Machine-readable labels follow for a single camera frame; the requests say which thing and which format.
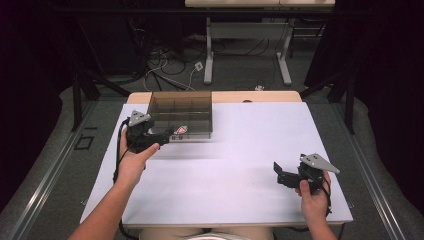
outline person's lap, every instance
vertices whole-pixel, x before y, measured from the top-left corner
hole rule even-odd
[[[212,228],[211,233],[225,233],[251,240],[273,240],[272,228],[269,227],[227,227]],[[144,228],[140,233],[142,240],[177,240],[204,234],[202,228]]]

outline transparent container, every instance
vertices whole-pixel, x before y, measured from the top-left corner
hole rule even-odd
[[[155,121],[152,133],[173,129],[170,141],[211,138],[211,92],[154,92],[147,113]]]

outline table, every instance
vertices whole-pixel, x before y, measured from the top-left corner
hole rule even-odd
[[[120,123],[133,109],[145,112],[149,100],[150,93],[133,93],[123,106],[81,221],[112,186]],[[328,159],[306,103],[294,91],[212,92],[212,101],[210,142],[162,146],[147,162],[124,226],[304,226],[300,198],[277,184],[273,162],[296,172],[300,153]],[[350,222],[337,178],[330,176],[333,213],[327,220]]]
[[[332,8],[335,0],[186,0],[186,7],[194,8]],[[284,41],[281,52],[277,52],[278,65],[285,85],[291,85],[286,57],[291,41],[295,19],[278,23],[213,23],[206,19],[206,64],[204,83],[212,83],[213,52],[212,38],[267,38]]]

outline black curtain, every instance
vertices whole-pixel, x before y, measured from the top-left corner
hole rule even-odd
[[[25,179],[61,112],[70,72],[32,1],[0,3],[0,210]]]
[[[372,24],[370,18],[329,21],[305,85],[317,86],[360,59],[355,96],[369,109],[379,156],[405,196],[424,213],[424,2],[337,0],[335,10],[373,12],[383,24]],[[367,51],[359,48],[363,36],[371,41]]]

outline wooden table edge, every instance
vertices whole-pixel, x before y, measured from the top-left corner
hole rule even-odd
[[[151,92],[131,93],[128,104],[148,104]],[[252,102],[302,102],[296,91],[213,91],[212,103]]]

